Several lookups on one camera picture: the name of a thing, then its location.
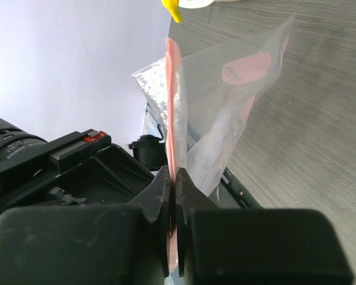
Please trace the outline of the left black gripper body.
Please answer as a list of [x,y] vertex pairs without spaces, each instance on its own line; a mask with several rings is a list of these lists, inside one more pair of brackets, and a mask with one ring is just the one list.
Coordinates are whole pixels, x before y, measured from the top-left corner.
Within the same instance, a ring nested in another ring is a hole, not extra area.
[[0,131],[0,214],[32,205],[127,203],[153,178],[103,131],[73,132],[51,142]]

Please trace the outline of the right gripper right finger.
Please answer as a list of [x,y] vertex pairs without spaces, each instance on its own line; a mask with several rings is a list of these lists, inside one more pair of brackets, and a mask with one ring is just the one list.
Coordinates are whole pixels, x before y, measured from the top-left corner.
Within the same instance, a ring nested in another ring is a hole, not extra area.
[[352,284],[330,220],[311,209],[220,208],[176,175],[179,275],[185,284]]

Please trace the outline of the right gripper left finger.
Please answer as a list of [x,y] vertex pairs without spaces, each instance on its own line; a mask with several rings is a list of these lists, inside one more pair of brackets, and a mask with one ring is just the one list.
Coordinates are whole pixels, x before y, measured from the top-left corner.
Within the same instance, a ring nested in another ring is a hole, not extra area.
[[163,284],[170,175],[127,204],[32,206],[0,215],[0,284]]

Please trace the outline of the clear pink zip top bag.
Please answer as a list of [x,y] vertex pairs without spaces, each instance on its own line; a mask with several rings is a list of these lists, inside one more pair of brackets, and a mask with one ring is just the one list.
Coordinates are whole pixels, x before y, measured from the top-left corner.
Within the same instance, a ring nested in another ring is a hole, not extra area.
[[205,195],[218,187],[253,106],[281,75],[293,19],[189,56],[173,39],[165,57],[134,73],[169,141],[174,166]]

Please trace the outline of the small yellow banana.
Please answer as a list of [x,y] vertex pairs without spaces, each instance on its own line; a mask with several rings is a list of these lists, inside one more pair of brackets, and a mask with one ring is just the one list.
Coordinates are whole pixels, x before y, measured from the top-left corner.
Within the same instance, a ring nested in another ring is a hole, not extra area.
[[161,3],[176,23],[182,23],[183,17],[179,11],[179,0],[161,0]]

